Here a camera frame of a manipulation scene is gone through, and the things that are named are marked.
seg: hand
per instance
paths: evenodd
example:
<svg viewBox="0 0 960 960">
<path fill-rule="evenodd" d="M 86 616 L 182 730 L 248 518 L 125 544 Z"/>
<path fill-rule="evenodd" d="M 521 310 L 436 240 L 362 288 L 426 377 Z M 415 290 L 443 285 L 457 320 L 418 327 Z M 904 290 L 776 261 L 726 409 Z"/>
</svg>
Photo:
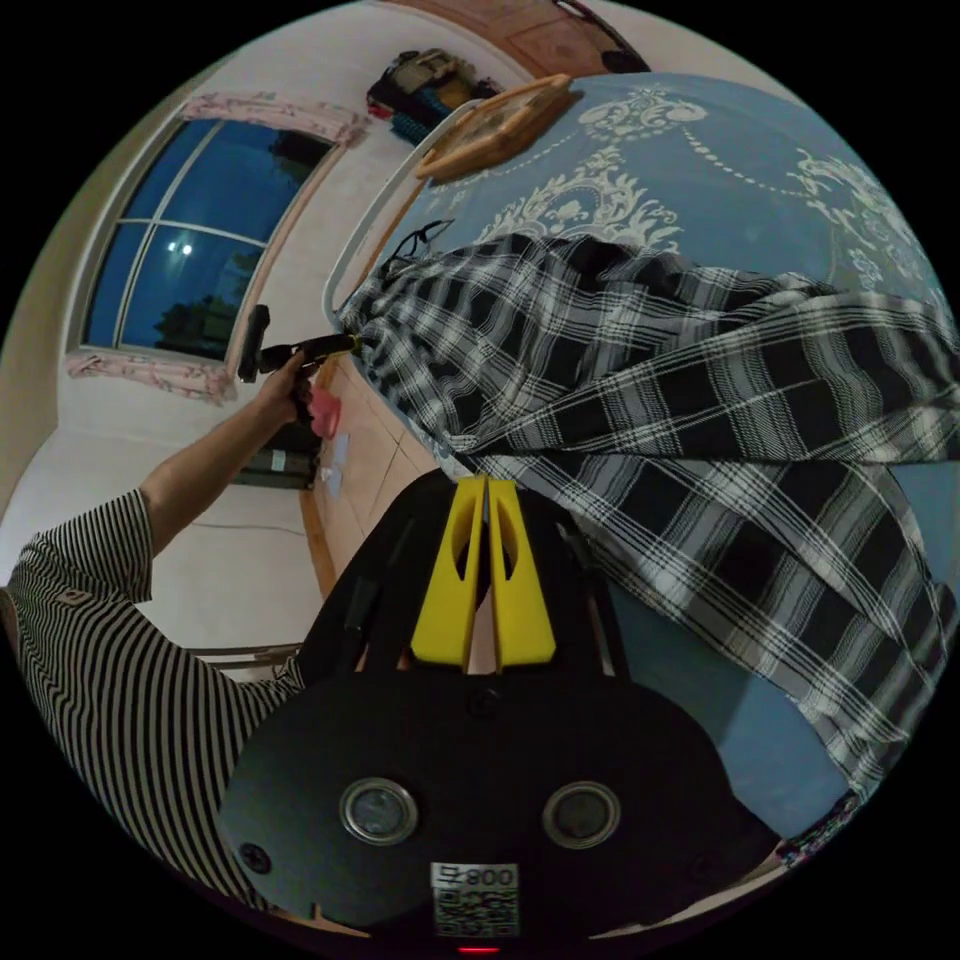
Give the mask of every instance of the hand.
<svg viewBox="0 0 960 960">
<path fill-rule="evenodd" d="M 267 377 L 254 400 L 254 404 L 265 416 L 281 425 L 293 423 L 297 419 L 297 408 L 293 402 L 294 391 L 304 403 L 310 402 L 310 383 L 299 376 L 304 359 L 303 351 L 297 351 L 279 370 Z"/>
</svg>

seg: label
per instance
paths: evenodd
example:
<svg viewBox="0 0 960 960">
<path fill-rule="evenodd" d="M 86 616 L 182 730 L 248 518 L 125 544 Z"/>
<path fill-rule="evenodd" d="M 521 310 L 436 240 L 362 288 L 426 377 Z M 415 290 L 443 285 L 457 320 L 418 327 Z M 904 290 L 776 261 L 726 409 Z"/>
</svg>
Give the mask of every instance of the label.
<svg viewBox="0 0 960 960">
<path fill-rule="evenodd" d="M 515 863 L 432 863 L 438 937 L 520 936 L 520 872 Z"/>
<path fill-rule="evenodd" d="M 81 603 L 86 603 L 90 599 L 89 593 L 82 590 L 64 590 L 56 598 L 57 603 L 65 604 L 68 607 L 78 607 Z"/>
</svg>

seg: window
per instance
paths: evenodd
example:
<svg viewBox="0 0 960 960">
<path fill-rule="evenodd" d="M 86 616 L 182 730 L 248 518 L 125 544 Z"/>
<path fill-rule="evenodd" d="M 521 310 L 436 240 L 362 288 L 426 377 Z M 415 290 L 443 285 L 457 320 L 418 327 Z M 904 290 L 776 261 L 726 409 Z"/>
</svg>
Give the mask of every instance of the window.
<svg viewBox="0 0 960 960">
<path fill-rule="evenodd" d="M 331 148 L 232 120 L 181 124 L 113 225 L 83 343 L 222 361 L 273 231 Z"/>
</svg>

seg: black and white plaid fabric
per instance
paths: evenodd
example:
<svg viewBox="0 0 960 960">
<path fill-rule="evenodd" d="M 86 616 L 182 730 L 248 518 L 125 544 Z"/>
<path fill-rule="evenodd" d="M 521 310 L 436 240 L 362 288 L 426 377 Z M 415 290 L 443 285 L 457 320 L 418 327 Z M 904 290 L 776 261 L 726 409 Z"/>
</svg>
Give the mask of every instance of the black and white plaid fabric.
<svg viewBox="0 0 960 960">
<path fill-rule="evenodd" d="M 615 581 L 783 690 L 854 790 L 882 779 L 958 621 L 888 469 L 960 459 L 950 317 L 510 235 L 394 259 L 340 320 L 464 466 L 568 509 Z"/>
</svg>

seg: wooden picture frame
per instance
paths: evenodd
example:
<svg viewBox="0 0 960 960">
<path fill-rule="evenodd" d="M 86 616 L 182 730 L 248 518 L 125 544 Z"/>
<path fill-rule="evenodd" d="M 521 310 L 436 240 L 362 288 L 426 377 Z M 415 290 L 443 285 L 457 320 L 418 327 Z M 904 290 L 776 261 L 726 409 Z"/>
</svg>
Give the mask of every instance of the wooden picture frame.
<svg viewBox="0 0 960 960">
<path fill-rule="evenodd" d="M 566 74 L 497 94 L 463 116 L 420 161 L 414 175 L 456 180 L 522 153 L 577 99 Z"/>
</svg>

